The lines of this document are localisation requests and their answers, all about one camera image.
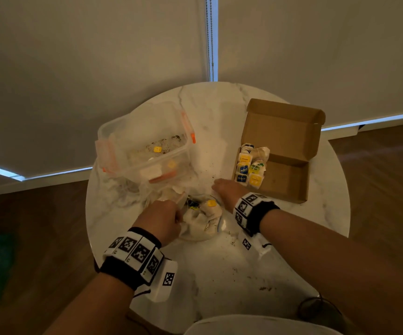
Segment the cardboard box lid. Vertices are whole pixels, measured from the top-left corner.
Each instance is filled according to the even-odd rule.
[[[268,147],[273,155],[300,161],[316,155],[326,120],[321,109],[251,99],[247,111],[242,144]]]

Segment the wooden floor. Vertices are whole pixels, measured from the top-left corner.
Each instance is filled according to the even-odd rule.
[[[331,144],[348,181],[350,237],[403,267],[403,126]],[[0,195],[0,233],[18,239],[0,302],[0,335],[41,334],[94,277],[86,187],[82,181]]]

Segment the plastic container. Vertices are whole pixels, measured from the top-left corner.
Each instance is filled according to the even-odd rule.
[[[99,128],[98,165],[110,177],[157,183],[187,171],[194,143],[184,109],[173,102],[142,104]]]

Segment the open cardboard box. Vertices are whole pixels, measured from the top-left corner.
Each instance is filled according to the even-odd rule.
[[[251,99],[243,128],[243,143],[268,147],[270,157],[259,189],[249,190],[294,203],[307,201],[309,160],[318,151],[326,114],[320,109]],[[233,179],[238,160],[234,163]]]

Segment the person's left arm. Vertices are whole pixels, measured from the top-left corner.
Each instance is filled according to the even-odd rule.
[[[133,226],[149,232],[165,246],[178,237],[181,231],[179,222],[182,222],[182,215],[174,202],[155,201],[139,215]],[[111,265],[113,261],[120,260],[111,258]],[[116,334],[133,295],[132,287],[101,272],[65,308],[44,335]]]

